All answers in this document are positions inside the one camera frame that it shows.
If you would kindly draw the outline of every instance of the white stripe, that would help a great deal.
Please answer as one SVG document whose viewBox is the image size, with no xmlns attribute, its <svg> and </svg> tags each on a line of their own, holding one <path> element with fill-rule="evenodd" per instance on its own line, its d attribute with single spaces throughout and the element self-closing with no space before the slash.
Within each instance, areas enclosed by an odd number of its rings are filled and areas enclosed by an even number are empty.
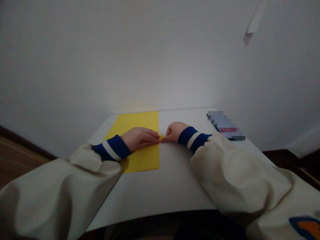
<svg viewBox="0 0 320 240">
<path fill-rule="evenodd" d="M 116 152 L 110 147 L 109 143 L 107 141 L 104 141 L 102 143 L 102 146 L 104 149 L 109 153 L 109 155 L 116 161 L 121 160 L 121 158 L 116 154 Z"/>
<path fill-rule="evenodd" d="M 194 140 L 196 140 L 196 138 L 201 134 L 201 132 L 196 132 L 195 134 L 192 135 L 192 137 L 189 139 L 189 142 L 187 144 L 188 148 L 191 148 Z"/>
</svg>

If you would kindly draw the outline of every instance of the hand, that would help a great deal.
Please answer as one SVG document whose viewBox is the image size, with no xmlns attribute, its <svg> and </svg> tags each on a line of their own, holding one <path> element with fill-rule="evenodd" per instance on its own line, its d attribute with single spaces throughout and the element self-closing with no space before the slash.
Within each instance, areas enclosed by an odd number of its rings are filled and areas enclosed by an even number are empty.
<svg viewBox="0 0 320 240">
<path fill-rule="evenodd" d="M 120 137 L 131 152 L 160 142 L 157 132 L 143 127 L 131 128 Z"/>
<path fill-rule="evenodd" d="M 178 142 L 179 136 L 183 130 L 185 130 L 189 125 L 183 122 L 173 122 L 169 125 L 167 129 L 167 134 L 161 139 L 161 142 Z"/>
</svg>

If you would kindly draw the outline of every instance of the yellow paper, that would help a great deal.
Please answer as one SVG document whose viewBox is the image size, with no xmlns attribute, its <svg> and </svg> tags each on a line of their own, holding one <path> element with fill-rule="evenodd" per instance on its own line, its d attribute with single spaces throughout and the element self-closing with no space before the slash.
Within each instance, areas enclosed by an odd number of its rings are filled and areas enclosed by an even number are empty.
<svg viewBox="0 0 320 240">
<path fill-rule="evenodd" d="M 145 127 L 159 132 L 158 112 L 121 114 L 113 124 L 107 140 L 115 135 L 121 136 L 133 127 Z M 135 151 L 120 161 L 123 173 L 147 171 L 159 168 L 159 144 Z"/>
</svg>

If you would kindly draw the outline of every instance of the blue striped cuff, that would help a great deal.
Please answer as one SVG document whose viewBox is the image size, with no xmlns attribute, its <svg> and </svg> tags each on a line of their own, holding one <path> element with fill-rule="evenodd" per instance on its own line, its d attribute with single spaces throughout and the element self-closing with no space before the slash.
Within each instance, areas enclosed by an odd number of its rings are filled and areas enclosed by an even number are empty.
<svg viewBox="0 0 320 240">
<path fill-rule="evenodd" d="M 102 161 L 119 161 L 131 154 L 119 135 L 115 135 L 99 145 L 94 145 L 91 149 L 100 155 Z"/>
<path fill-rule="evenodd" d="M 178 143 L 190 148 L 194 154 L 200 146 L 208 141 L 208 137 L 211 135 L 200 133 L 194 127 L 187 127 L 180 134 Z"/>
</svg>

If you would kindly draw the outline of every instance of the white jacket sleeve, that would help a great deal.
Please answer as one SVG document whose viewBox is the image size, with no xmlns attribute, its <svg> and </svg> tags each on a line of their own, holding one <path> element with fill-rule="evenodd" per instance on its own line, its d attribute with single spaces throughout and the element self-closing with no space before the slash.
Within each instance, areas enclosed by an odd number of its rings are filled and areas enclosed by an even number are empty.
<svg viewBox="0 0 320 240">
<path fill-rule="evenodd" d="M 0 235 L 78 239 L 121 174 L 90 144 L 17 178 L 0 192 Z"/>
<path fill-rule="evenodd" d="M 249 239 L 303 239 L 289 218 L 314 218 L 320 192 L 291 171 L 268 166 L 237 148 L 218 132 L 207 139 L 197 147 L 191 165 L 218 209 L 247 227 Z M 301 228 L 319 237 L 319 228 Z"/>
</svg>

